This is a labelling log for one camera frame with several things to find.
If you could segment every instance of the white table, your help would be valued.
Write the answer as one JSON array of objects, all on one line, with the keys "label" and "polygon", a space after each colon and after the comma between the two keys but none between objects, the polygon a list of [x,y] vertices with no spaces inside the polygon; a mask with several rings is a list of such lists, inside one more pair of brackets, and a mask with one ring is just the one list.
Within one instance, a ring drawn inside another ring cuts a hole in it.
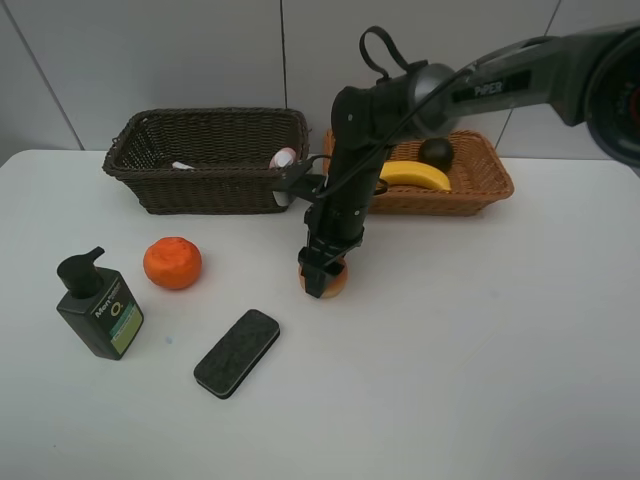
[{"label": "white table", "polygon": [[[0,169],[0,478],[542,479],[640,475],[640,182],[613,162],[507,159],[515,195],[475,218],[367,219],[331,301],[306,296],[303,202],[153,216],[101,152]],[[182,292],[145,249],[204,254]],[[58,316],[69,255],[100,245],[145,323],[94,357]],[[200,358],[247,309],[282,335],[231,399]]]}]

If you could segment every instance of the yellow banana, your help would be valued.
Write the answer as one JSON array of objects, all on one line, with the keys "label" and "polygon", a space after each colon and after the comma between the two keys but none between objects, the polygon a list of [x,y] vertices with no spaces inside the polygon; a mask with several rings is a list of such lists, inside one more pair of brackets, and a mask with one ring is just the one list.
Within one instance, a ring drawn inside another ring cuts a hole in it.
[{"label": "yellow banana", "polygon": [[386,162],[380,172],[380,179],[389,185],[417,185],[432,190],[451,191],[449,179],[443,172],[421,162]]}]

